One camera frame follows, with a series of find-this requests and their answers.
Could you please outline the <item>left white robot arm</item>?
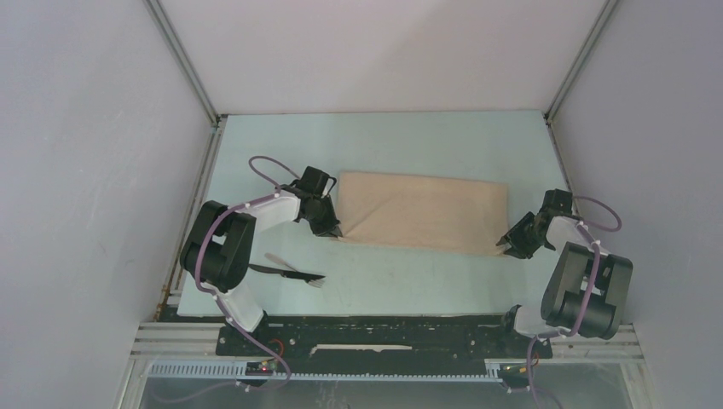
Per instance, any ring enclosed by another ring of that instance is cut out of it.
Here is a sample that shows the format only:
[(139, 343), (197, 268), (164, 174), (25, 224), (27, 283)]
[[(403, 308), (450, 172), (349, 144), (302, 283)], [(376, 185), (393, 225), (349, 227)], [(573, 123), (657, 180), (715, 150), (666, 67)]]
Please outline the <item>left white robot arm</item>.
[(264, 311), (244, 283), (255, 234), (306, 221), (316, 237), (341, 237), (330, 196), (337, 182), (309, 166), (301, 177), (261, 198), (232, 206), (214, 200), (202, 204), (179, 264), (193, 275), (197, 290), (211, 296), (226, 321), (240, 328), (236, 342), (248, 354), (261, 354), (269, 344), (269, 331), (259, 325)]

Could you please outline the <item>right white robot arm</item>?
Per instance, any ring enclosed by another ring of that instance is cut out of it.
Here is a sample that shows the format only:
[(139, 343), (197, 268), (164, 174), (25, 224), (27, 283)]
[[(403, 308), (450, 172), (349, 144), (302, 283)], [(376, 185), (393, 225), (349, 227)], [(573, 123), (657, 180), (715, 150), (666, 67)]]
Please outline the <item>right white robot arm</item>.
[(498, 242), (504, 255), (517, 259), (542, 248), (558, 255), (540, 307), (511, 308), (508, 325), (496, 332), (505, 355), (521, 354), (531, 337), (610, 339), (622, 323), (633, 263), (592, 236), (589, 223), (574, 214), (573, 201), (568, 191), (546, 191), (540, 209), (525, 214)]

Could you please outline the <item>beige cloth napkin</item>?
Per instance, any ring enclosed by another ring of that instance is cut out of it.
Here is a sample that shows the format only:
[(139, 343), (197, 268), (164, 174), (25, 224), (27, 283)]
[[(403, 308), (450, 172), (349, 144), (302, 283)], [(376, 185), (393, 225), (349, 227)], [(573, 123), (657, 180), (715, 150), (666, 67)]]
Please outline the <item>beige cloth napkin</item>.
[(347, 243), (498, 256), (507, 205), (504, 183), (344, 172), (336, 209)]

